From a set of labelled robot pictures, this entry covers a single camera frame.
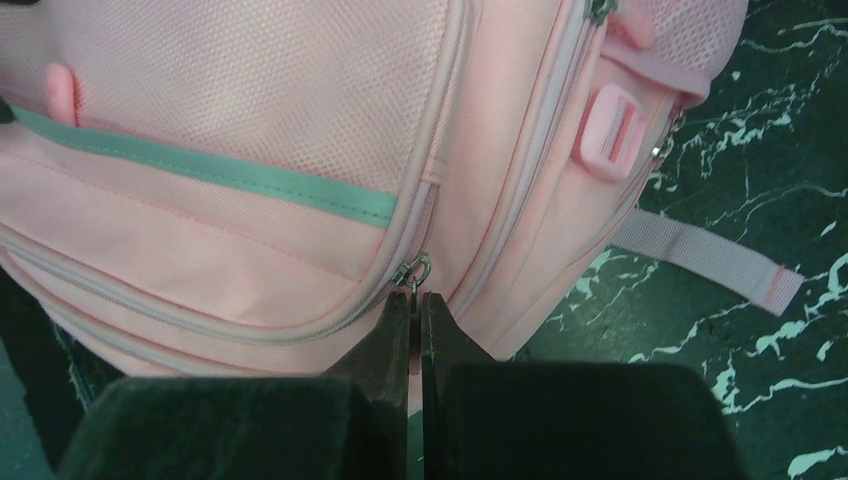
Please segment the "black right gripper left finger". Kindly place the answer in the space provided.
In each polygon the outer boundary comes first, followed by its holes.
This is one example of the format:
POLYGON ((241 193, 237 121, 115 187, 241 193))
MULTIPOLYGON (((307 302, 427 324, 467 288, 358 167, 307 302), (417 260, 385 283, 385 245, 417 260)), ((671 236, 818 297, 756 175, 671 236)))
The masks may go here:
POLYGON ((326 372, 128 377, 80 424, 62 479, 403 479, 410 311, 388 296, 375 328, 326 372))

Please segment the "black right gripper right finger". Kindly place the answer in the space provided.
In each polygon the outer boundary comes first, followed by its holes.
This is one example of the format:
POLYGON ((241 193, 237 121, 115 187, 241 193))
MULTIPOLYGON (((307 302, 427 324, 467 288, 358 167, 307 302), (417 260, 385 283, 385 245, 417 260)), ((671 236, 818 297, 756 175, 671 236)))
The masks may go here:
POLYGON ((717 400, 674 364, 505 362, 420 301, 428 479, 746 479, 717 400))

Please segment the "pink student backpack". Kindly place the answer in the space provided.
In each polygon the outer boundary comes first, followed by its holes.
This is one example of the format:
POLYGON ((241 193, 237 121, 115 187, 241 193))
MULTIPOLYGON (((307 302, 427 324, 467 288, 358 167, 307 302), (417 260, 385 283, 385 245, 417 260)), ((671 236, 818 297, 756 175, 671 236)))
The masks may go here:
POLYGON ((595 256, 781 314, 802 277, 636 208, 743 1, 1 7, 1 264, 133 375, 317 373, 385 296, 513 355, 595 256))

